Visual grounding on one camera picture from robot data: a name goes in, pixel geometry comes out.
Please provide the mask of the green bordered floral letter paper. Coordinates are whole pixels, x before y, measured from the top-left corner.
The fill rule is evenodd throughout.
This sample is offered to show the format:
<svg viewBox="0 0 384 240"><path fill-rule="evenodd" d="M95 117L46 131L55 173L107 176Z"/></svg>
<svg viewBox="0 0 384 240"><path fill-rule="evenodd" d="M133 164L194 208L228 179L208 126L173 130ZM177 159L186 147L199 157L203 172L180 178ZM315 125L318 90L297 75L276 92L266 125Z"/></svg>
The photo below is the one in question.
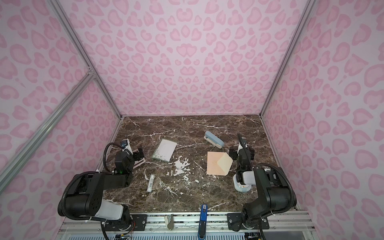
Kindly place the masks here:
<svg viewBox="0 0 384 240"><path fill-rule="evenodd" d="M152 158L155 160L160 160L169 163L176 146L176 142L162 139L160 144L154 151Z"/></svg>

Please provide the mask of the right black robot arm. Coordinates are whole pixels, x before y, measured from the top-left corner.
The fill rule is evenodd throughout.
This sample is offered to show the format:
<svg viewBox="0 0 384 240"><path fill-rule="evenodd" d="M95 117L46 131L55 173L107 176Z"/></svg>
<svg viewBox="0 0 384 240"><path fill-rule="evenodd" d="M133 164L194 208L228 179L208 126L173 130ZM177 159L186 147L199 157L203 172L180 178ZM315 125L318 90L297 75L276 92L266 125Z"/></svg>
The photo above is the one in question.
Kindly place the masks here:
<svg viewBox="0 0 384 240"><path fill-rule="evenodd" d="M229 230L262 232L270 228L269 216L285 213L296 206L296 194L282 168L268 163L253 167L255 151L250 147L231 147L229 156L237 163L233 176L235 190L247 193L255 186L258 194L255 200L243 205L240 213L227 214Z"/></svg>

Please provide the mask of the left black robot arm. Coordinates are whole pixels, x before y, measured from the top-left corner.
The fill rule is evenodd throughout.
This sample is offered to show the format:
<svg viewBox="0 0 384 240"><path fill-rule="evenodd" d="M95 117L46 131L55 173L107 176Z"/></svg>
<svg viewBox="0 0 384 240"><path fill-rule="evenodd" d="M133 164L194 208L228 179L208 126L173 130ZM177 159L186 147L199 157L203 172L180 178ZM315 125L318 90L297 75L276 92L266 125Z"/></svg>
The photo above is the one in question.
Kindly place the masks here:
<svg viewBox="0 0 384 240"><path fill-rule="evenodd" d="M135 227L129 207L103 199L106 190L122 189L133 180L135 162L144 159L141 148L116 154L113 172L84 172L73 177L58 204L58 214L75 221L97 221L105 231L130 231Z"/></svg>

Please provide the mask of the pink envelope with cream flap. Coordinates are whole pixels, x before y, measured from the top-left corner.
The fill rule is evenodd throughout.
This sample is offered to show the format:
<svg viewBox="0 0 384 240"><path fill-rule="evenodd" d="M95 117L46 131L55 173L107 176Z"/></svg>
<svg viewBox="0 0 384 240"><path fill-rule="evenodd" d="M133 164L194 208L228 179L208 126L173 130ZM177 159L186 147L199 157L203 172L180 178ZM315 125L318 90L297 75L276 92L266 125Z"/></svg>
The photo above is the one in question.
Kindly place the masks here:
<svg viewBox="0 0 384 240"><path fill-rule="evenodd" d="M228 175L233 159L224 152L208 152L207 154L207 175L226 176Z"/></svg>

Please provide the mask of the white glue stick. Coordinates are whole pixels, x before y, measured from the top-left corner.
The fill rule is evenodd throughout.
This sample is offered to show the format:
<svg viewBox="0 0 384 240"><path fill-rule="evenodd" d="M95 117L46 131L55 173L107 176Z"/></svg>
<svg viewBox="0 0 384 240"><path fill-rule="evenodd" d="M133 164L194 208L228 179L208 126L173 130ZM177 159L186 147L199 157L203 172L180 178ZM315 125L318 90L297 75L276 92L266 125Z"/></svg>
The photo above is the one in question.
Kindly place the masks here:
<svg viewBox="0 0 384 240"><path fill-rule="evenodd" d="M150 175L149 183L148 183L148 187L147 187L147 192L148 192L148 193L151 193L152 190L153 190L153 185L154 185L155 177L156 177L156 176L155 176L154 174L151 174L151 175Z"/></svg>

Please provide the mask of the blue grey stapler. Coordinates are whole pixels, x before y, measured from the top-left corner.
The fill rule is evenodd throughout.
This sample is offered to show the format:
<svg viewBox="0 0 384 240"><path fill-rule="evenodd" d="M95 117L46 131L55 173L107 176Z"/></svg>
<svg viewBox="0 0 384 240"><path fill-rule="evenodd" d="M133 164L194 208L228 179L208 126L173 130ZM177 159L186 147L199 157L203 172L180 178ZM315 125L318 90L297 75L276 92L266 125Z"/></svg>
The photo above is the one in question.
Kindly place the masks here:
<svg viewBox="0 0 384 240"><path fill-rule="evenodd" d="M210 131L205 132L204 139L219 149L222 149L225 145L225 143L220 138L218 138L216 135L214 135Z"/></svg>

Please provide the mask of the beige hanging tag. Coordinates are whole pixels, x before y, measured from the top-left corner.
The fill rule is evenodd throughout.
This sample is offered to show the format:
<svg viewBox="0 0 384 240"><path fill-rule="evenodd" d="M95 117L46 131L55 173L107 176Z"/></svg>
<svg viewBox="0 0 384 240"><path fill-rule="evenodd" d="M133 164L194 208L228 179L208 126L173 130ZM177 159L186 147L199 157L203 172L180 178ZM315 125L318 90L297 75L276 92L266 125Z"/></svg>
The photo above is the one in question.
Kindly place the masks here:
<svg viewBox="0 0 384 240"><path fill-rule="evenodd" d="M173 214L166 215L164 219L165 219L165 225L167 229L172 231L174 229L174 215Z"/></svg>

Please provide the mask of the blue black clip tool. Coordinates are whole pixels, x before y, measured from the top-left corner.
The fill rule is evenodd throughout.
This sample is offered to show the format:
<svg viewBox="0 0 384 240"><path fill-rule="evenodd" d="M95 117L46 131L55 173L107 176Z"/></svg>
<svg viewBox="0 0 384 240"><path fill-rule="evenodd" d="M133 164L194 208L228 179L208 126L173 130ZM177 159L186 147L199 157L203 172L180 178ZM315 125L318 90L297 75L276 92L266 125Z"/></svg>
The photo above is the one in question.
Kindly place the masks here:
<svg viewBox="0 0 384 240"><path fill-rule="evenodd" d="M206 230L207 230L207 217L208 217L208 205L203 204L201 206L200 218L199 218L199 228L198 228L198 239L206 239Z"/></svg>

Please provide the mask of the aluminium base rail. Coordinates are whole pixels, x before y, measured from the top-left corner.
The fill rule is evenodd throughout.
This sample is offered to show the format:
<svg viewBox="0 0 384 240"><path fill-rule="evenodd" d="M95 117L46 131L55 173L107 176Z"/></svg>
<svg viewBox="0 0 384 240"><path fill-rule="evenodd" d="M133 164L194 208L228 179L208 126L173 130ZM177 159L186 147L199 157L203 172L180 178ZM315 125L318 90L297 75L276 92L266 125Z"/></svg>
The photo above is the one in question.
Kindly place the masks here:
<svg viewBox="0 0 384 240"><path fill-rule="evenodd" d="M238 212L208 212L207 240L257 240L259 230L240 230L234 232L228 228L227 214ZM168 230L164 217L174 215L174 229ZM152 212L133 213L136 227L133 231L106 231L103 235L97 222L77 222L64 220L57 240L196 240L200 212ZM270 228L263 230L268 240L317 240L314 223L306 211L289 211L268 217Z"/></svg>

